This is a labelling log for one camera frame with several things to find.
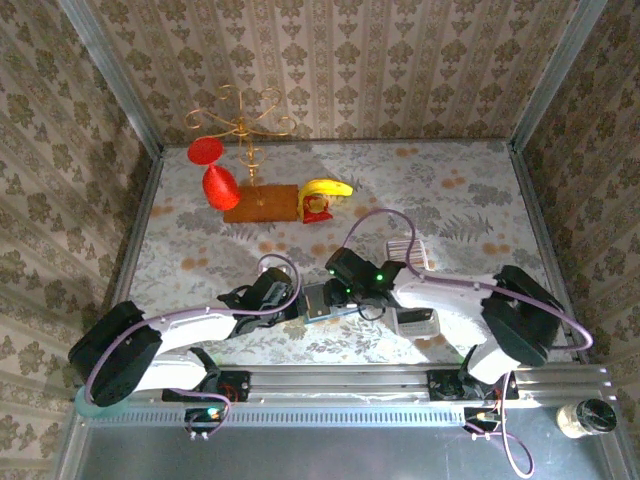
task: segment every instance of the patterned wall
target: patterned wall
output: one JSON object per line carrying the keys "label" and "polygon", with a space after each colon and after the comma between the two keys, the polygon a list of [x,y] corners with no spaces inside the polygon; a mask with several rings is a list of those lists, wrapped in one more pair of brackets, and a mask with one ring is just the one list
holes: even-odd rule
{"label": "patterned wall", "polygon": [[194,137],[184,115],[225,83],[250,109],[281,89],[302,138],[508,137],[577,4],[91,2],[167,144]]}
{"label": "patterned wall", "polygon": [[40,479],[149,161],[55,1],[0,1],[0,478]]}
{"label": "patterned wall", "polygon": [[640,4],[608,3],[526,147],[573,303],[640,452]]}

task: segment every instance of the yellow banana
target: yellow banana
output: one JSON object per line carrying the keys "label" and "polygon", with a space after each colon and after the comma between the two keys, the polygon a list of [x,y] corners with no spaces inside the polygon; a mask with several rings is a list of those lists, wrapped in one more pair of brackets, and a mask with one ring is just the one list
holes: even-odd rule
{"label": "yellow banana", "polygon": [[316,178],[311,180],[298,192],[298,216],[300,220],[302,220],[304,215],[302,207],[304,198],[318,193],[348,197],[353,193],[353,187],[332,178]]}

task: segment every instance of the red cup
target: red cup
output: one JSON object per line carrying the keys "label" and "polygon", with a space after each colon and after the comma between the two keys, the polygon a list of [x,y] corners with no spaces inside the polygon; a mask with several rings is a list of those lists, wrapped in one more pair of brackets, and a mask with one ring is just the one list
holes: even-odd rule
{"label": "red cup", "polygon": [[187,156],[196,165],[210,165],[218,160],[224,153],[224,145],[217,138],[200,137],[196,139],[189,150]]}
{"label": "red cup", "polygon": [[209,205],[217,210],[231,210],[240,201],[238,184],[226,168],[209,165],[202,177],[202,188]]}

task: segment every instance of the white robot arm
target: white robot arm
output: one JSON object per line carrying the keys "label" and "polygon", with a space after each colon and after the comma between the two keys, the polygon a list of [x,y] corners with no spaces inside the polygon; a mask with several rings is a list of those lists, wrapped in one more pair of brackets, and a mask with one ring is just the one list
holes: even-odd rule
{"label": "white robot arm", "polygon": [[[485,288],[462,285],[507,283],[509,288],[542,297],[555,306],[555,299],[517,267],[505,267],[496,276],[432,275],[439,281],[427,281],[417,278],[402,262],[388,261],[378,268],[353,251],[340,248],[326,268],[335,277],[325,284],[325,303],[329,306],[357,303],[382,308],[431,308],[484,318],[495,338],[476,347],[465,361],[462,374],[469,383],[493,385],[522,363],[544,364],[559,325],[557,318],[542,311],[525,310]],[[135,391],[192,390],[207,377],[213,362],[193,351],[170,351],[297,318],[306,305],[299,291],[296,288],[294,292],[292,280],[285,273],[270,268],[254,285],[218,297],[230,310],[201,307],[145,320],[132,302],[123,302],[71,349],[69,360],[89,384],[92,399],[99,406],[109,406]]]}

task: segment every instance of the gold metal stand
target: gold metal stand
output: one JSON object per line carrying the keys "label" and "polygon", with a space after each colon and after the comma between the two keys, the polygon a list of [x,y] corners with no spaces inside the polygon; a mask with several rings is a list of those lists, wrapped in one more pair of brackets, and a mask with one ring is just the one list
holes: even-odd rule
{"label": "gold metal stand", "polygon": [[[261,100],[269,100],[272,103],[258,117],[250,117],[245,113],[245,101],[243,92],[235,85],[223,85],[221,87],[218,87],[217,90],[219,93],[218,99],[220,100],[226,101],[232,97],[237,99],[239,112],[238,116],[232,120],[225,120],[224,118],[211,113],[209,110],[206,110],[204,108],[197,108],[187,113],[184,119],[184,123],[187,128],[197,130],[202,127],[202,117],[209,117],[226,125],[227,127],[231,127],[231,129],[227,130],[226,132],[218,133],[215,135],[204,135],[199,138],[220,138],[226,137],[227,135],[235,135],[236,137],[238,137],[238,160],[249,169],[250,184],[251,186],[255,186],[256,171],[258,167],[262,165],[262,163],[266,160],[267,155],[264,149],[254,147],[252,136],[259,135],[262,137],[284,137],[286,135],[293,134],[298,124],[293,118],[285,115],[280,117],[276,123],[282,128],[287,128],[286,131],[267,132],[258,129],[257,122],[273,112],[273,110],[282,101],[282,92],[280,92],[280,90],[276,88],[269,87],[260,92]],[[246,147],[245,151],[243,151],[242,149],[243,143]]]}

